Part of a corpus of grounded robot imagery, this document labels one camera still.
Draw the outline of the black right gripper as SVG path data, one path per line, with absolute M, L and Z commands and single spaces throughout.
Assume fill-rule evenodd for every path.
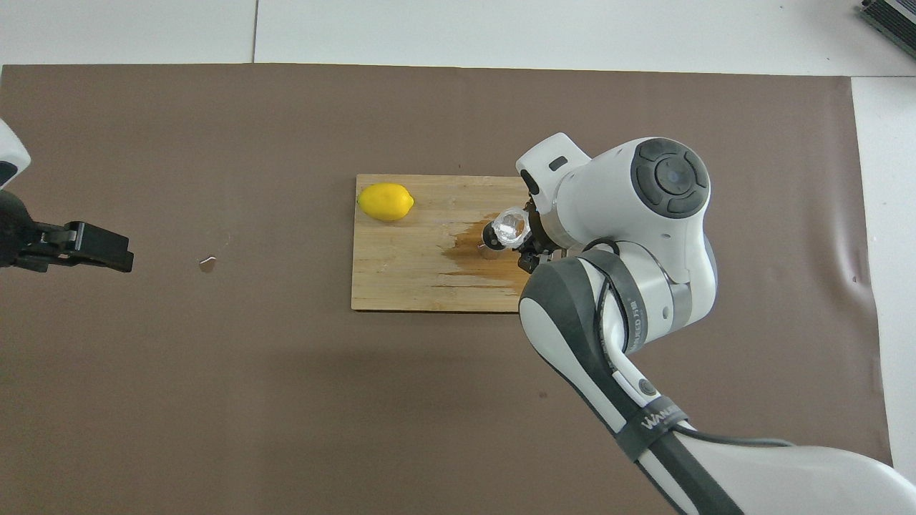
M 541 263 L 549 260 L 549 254 L 558 250 L 566 251 L 567 247 L 556 243 L 547 233 L 534 201 L 526 202 L 526 212 L 529 214 L 532 243 L 531 245 L 521 245 L 521 247 L 517 248 L 517 266 L 525 273 L 533 274 Z

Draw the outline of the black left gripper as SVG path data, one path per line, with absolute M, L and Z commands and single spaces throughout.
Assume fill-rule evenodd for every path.
M 1 192 L 1 268 L 23 268 L 46 273 L 50 266 L 92 266 L 119 273 L 133 270 L 129 239 L 83 221 L 42 230 L 39 243 L 45 253 L 20 253 L 35 235 L 36 225 L 26 206 L 13 193 Z

